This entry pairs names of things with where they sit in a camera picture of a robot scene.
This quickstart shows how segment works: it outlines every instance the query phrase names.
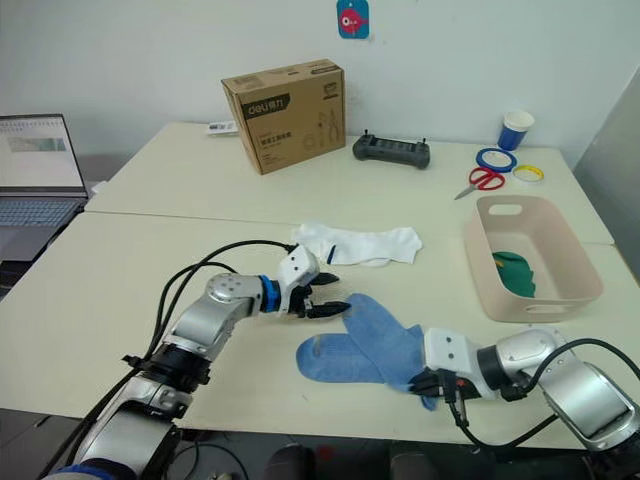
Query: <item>blue sock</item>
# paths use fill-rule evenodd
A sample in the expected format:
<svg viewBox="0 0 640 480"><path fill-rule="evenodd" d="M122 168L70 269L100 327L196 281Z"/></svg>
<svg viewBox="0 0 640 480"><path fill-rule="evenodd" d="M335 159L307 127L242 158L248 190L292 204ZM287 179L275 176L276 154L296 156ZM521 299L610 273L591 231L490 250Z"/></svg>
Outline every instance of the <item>blue sock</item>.
<svg viewBox="0 0 640 480"><path fill-rule="evenodd" d="M407 330L382 305L362 294L347 299L343 314L348 334L324 334L298 347L298 369L307 378L331 383L387 383L406 392L424 369L422 328ZM421 397L425 408L436 399Z"/></svg>
<svg viewBox="0 0 640 480"><path fill-rule="evenodd" d="M373 298L354 293L343 313L349 336L380 370L385 383L409 390L409 380L425 365L424 342L407 332L387 309Z"/></svg>
<svg viewBox="0 0 640 480"><path fill-rule="evenodd" d="M407 330L422 341L422 328ZM380 370L346 333L325 333L303 342L296 352L298 370L305 377L328 383L385 383Z"/></svg>

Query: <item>black cable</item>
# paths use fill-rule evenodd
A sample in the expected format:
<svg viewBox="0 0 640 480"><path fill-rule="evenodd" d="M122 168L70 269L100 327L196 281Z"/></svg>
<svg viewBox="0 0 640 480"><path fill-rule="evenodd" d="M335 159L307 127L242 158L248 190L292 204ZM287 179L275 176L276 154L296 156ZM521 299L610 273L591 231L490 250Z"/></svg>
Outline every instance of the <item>black cable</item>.
<svg viewBox="0 0 640 480"><path fill-rule="evenodd" d="M60 447L58 447L58 450L56 450L49 462L47 462L45 467L40 472L40 475L38 475L38 478L45 477L49 474L62 454L67 450L67 448L69 448L78 433L84 431L87 428L87 425L92 425L93 422L95 422L95 420L98 418L98 415L100 415L100 412L111 400L111 397L113 397L113 395L115 395L124 386L124 384L127 383L131 378L133 378L137 373L138 371L136 369L132 369L129 373L122 377L122 379L118 383L116 383L104 397L102 397L102 399L91 409L91 411L80 421L80 423L76 425L76 428L74 428L69 436L62 442Z"/></svg>
<svg viewBox="0 0 640 480"><path fill-rule="evenodd" d="M556 414L553 414L545 418L542 422L540 422L538 425L536 425L529 431L520 435L518 438L515 438L514 440L511 440L510 442L504 443L502 445L492 445L490 443L483 442L482 440L478 439L473 433L471 433L469 428L466 426L465 422L462 420L462 417L460 416L460 412L456 410L456 407L453 403L449 404L449 409L451 410L451 414L453 415L453 418L456 421L456 425L460 428L460 430L462 430L462 433L465 434L465 436L471 441L471 443L473 443L474 445L480 448L484 448L486 450L501 450L501 449L507 449L507 448L515 448L521 443L524 443L527 440L529 440L534 435L537 435L538 433L540 433L542 430L547 428L549 425L551 425L553 422L555 422L558 419L558 416Z"/></svg>
<svg viewBox="0 0 640 480"><path fill-rule="evenodd" d="M144 355L144 360L148 360L149 358L151 358L151 355L153 354L154 350L158 346L159 341L162 339L162 332L160 331L160 329L162 327L162 317L164 315L164 304L167 299L167 295L169 294L169 289L173 286L176 280L178 280L178 278L180 278L185 273L193 270L196 267L196 265L198 264L194 263L193 265L189 265L188 267L185 267L182 270L180 270L178 273L176 273L175 275L173 275L173 277L169 279L169 281L165 284L164 288L162 289L162 294L160 295L160 302L158 303L158 313L156 314L156 324L153 329L153 336L151 337L151 342L149 342L149 347L147 348L147 352ZM220 268L224 268L228 272L238 273L229 265L225 265L224 263L220 263L220 262L206 262L201 266L220 267Z"/></svg>
<svg viewBox="0 0 640 480"><path fill-rule="evenodd" d="M171 319L171 315L173 314L173 311L176 308L176 304L178 303L178 300L180 299L180 295L182 295L182 292L184 291L185 287L187 286L187 284L189 283L189 281L191 280L191 278L193 278L193 276L196 274L196 272L198 270L200 270L201 267L203 267L209 260L211 260L213 257L220 255L221 253L224 253L228 250L231 250L233 248L238 248L238 247L244 247L247 245L273 245L276 247L281 247L283 249L285 249L287 251L287 253L291 253L296 246L295 245L288 245L286 243L280 243L280 242L274 242L273 240L243 240L241 242L235 242L235 243L230 243L228 245L225 245L224 247L220 247L219 249L217 249L216 251L210 253L209 255L207 255L206 257L204 257L202 260L200 260L198 263L196 263L193 268L191 268L191 270L189 270L189 273L187 273L187 275L182 279L182 282L180 283L180 286L178 287L178 289L176 290L176 293L173 296L173 299L171 300L171 303L169 304L169 308L165 314L164 320L162 322L162 325L160 326L160 331L158 336L154 339L154 343L155 346L152 350L155 350L155 348L157 347L158 343L160 342L160 339L162 338L162 335L164 334L165 330L167 329L167 326L169 325L169 321Z"/></svg>
<svg viewBox="0 0 640 480"><path fill-rule="evenodd" d="M159 342L160 342L160 340L162 338L162 335L163 335L164 331L167 328L167 325L169 323L169 320L171 318L173 310L175 309L175 306L176 306L176 304L178 302L178 299L180 298L180 295L184 291L184 289L185 289L187 283L189 282L189 280L191 280L191 278L196 274L196 272L200 268L202 268L204 266L208 266L210 264L211 266L219 266L221 268L227 269L228 271L230 271L232 273L236 273L235 270L233 270L228 265L225 265L225 264L222 264L222 263L218 263L218 262L209 262L209 260L211 260L216 255L219 255L219 254L221 254L223 252L226 252L227 250L231 250L231 249L237 248L237 247L242 247L242 246L245 246L245 245L274 245L274 246L278 246L278 247L284 248L287 251L287 253L291 253L296 247L295 245L288 245L288 244L285 244L285 243L275 242L275 241L272 241L272 240L245 240L245 241L241 241L241 242L235 242L235 243L231 243L229 245L225 245L224 247L221 247L221 248L217 249L216 251L214 251L214 252L210 253L209 255L207 255L206 257L204 257L198 263L190 265L188 267L185 267L180 272L176 273L167 282L167 284L165 284L165 288L163 289L163 292L162 292L162 295L161 295L161 300L160 300L160 305L158 307L158 315L156 317L156 325L155 325L155 328L154 328L154 334L152 336L152 339L151 339L151 342L149 344L149 348L147 349L147 354L145 355L145 357L147 357L147 356L150 357L150 355L153 354L153 351L158 346L158 344L159 344ZM176 293L175 293L175 295L174 295L174 297L173 297L173 299L172 299L172 301L171 301L171 303L169 305L169 310L167 311L167 313L165 315L164 321L159 322L159 320L162 317L162 313L163 313L162 310L164 310L164 301L166 300L166 296L168 294L169 289L171 288L173 283L178 278L180 278L180 276L184 275L185 273L187 273L187 276L183 279L182 283L178 287L178 290L176 291ZM96 403L96 405L91 409L91 411L80 421L80 423L78 423L76 428L74 428L73 431L69 434L69 436L62 442L62 444L60 445L58 450L56 450L54 455L51 457L51 459L47 462L45 467L42 469L42 471L41 471L40 475L38 476L38 478L42 478L42 477L44 477L44 476L49 474L51 469L55 466L55 464L58 462L60 457L64 454L64 452L69 448L69 446L73 443L73 441L75 439L75 444L73 445L71 451L69 452L66 464L69 465L69 464L71 464L73 462L73 459L74 459L75 455L77 454L78 448L80 447L80 444L82 443L82 440L84 439L85 435L88 433L89 429L93 426L93 424L95 423L97 418L100 416L100 413L102 413L102 411L105 409L105 407L109 404L109 402L111 401L113 396L116 393L118 393L118 391L131 378L136 376L139 372L140 372L140 370L138 368L133 368L116 385L114 385L113 388L111 388L111 390L109 390L109 392L107 392L107 394L104 395L100 399L100 401L98 403Z"/></svg>
<svg viewBox="0 0 640 480"><path fill-rule="evenodd" d="M193 445L196 449L196 458L193 460L193 466L191 467L191 470L189 470L189 473L184 477L184 480L191 480L193 478L193 474L196 473L196 470L198 469L198 463L200 463L200 443L196 440L193 442Z"/></svg>
<svg viewBox="0 0 640 480"><path fill-rule="evenodd" d="M638 368L638 366L633 362L633 360L631 360L631 358L627 356L627 354L625 354L622 350L614 347L613 345L605 342L604 340L598 340L597 338L580 338L578 340L572 340L571 342L567 342L561 347L558 347L553 352L551 352L549 356L547 356L547 358L545 358L542 361L542 363L536 370L536 373L534 373L533 377L531 377L531 380L529 380L529 383L527 384L527 386L524 387L524 393L527 394L535 388L535 386L538 384L538 381L540 380L540 377L544 373L545 368L547 368L547 366L553 361L554 358L556 358L558 355L563 354L567 350L571 350L572 348L578 347L580 345L597 345L606 350L609 350L611 353L613 353L618 358L620 358L624 363L626 363L627 366L633 371L635 376L638 378L638 380L640 380L640 368Z"/></svg>
<svg viewBox="0 0 640 480"><path fill-rule="evenodd" d="M549 364L553 362L553 360L556 357L580 345L596 345L598 347L602 347L605 350L610 351L611 353L616 355L618 358L620 358L624 363L626 363L627 366L631 369L631 371L633 371L636 378L640 380L640 368L638 368L638 366L634 363L634 361L631 360L631 358L627 354L625 354L622 350L620 350L617 347L614 347L613 345L605 342L604 340L599 340L597 338L580 338L578 340L572 340L571 342L567 342L564 345L556 348L553 352L551 352L540 363L540 365L536 369L535 373L533 374L533 376L531 377L531 380L529 380L527 385L525 387L520 388L520 392L519 392L520 398L524 398L527 393L531 392L536 387L536 385L540 381L540 377L542 376L546 368L549 366ZM505 443L504 445L490 445L488 443L482 442L471 433L471 431L469 430L465 422L462 420L460 413L458 412L458 410L456 409L453 403L449 404L449 408L451 409L451 413L456 421L456 425L458 425L458 427L460 428L460 430L462 430L462 432L466 435L466 437L478 447L485 448L485 449L501 449L501 448L515 447L525 442L526 440L529 440L531 437L533 437L534 435L536 435L541 430L548 427L549 425L551 425L551 423L553 423L558 419L557 415L551 415L550 417L547 417L545 420L543 420L538 425L533 427L531 430L519 436L515 440L512 440L509 443Z"/></svg>
<svg viewBox="0 0 640 480"><path fill-rule="evenodd" d="M207 448L215 448L217 450L222 450L223 452L225 452L227 455L229 455L231 458L233 458L235 460L235 462L238 464L238 467L240 467L240 470L242 471L242 475L244 475L244 480L250 480L249 479L249 474L247 473L247 469L245 468L244 464L242 463L242 461L238 458L238 456L233 453L231 450L229 450L226 447L223 447L222 445L216 445L215 443L194 443L193 445L190 445L188 447L183 448L182 450L180 450L178 453L176 453L175 457L173 457L173 461L171 462L171 464L169 465L169 468L171 468L171 465L173 465L175 463L175 461L180 457L180 455L182 455L185 452L188 452L189 450L192 450L194 448L196 448L196 454L198 452L198 450L202 447L207 447ZM195 471L195 469L198 466L198 460L196 460L193 464L193 467L191 467L191 470L189 471L189 474L191 474L191 471Z"/></svg>

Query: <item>game controller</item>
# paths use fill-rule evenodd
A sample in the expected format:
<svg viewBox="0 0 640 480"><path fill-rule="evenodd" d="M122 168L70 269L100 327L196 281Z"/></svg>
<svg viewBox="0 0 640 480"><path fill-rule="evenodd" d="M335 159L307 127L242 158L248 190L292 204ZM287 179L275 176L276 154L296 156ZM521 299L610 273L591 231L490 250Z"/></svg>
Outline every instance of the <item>game controller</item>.
<svg viewBox="0 0 640 480"><path fill-rule="evenodd" d="M365 130L364 135L353 145L353 155L358 160L382 160L412 165L419 170L427 168L431 159L429 145L424 138L422 142L401 142L377 138L375 135L370 135L368 130Z"/></svg>

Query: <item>blue tape roll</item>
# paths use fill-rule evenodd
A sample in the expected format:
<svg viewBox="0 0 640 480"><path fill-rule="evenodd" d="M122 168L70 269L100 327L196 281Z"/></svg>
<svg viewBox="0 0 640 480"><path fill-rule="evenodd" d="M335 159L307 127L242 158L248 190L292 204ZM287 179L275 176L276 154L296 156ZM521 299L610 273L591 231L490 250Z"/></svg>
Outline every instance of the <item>blue tape roll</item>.
<svg viewBox="0 0 640 480"><path fill-rule="evenodd" d="M509 160L511 160L511 163L509 165L507 165L506 167L498 167L498 166L495 166L495 165L491 165L491 164L485 162L484 158L483 158L484 154L488 153L488 152L501 153L501 154L505 155L506 157L509 157ZM484 148L484 149L480 150L478 152L478 154L476 155L476 163L481 167L488 168L489 170L493 170L494 172L497 172L497 173L509 173L518 164L518 160L516 160L516 157L512 153L505 152L504 150L500 150L499 148Z"/></svg>
<svg viewBox="0 0 640 480"><path fill-rule="evenodd" d="M264 313L273 312L276 309L276 301L278 300L278 292L273 287L273 283L266 275L260 275L262 285L264 286L265 294L267 295L267 303Z"/></svg>

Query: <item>red fish sticker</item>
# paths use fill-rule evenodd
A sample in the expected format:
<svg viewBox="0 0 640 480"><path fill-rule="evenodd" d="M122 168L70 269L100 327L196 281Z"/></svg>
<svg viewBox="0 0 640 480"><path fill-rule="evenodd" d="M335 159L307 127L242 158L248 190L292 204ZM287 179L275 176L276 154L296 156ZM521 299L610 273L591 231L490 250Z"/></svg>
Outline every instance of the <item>red fish sticker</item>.
<svg viewBox="0 0 640 480"><path fill-rule="evenodd" d="M369 36L369 4L366 0L338 0L338 31L342 38Z"/></svg>

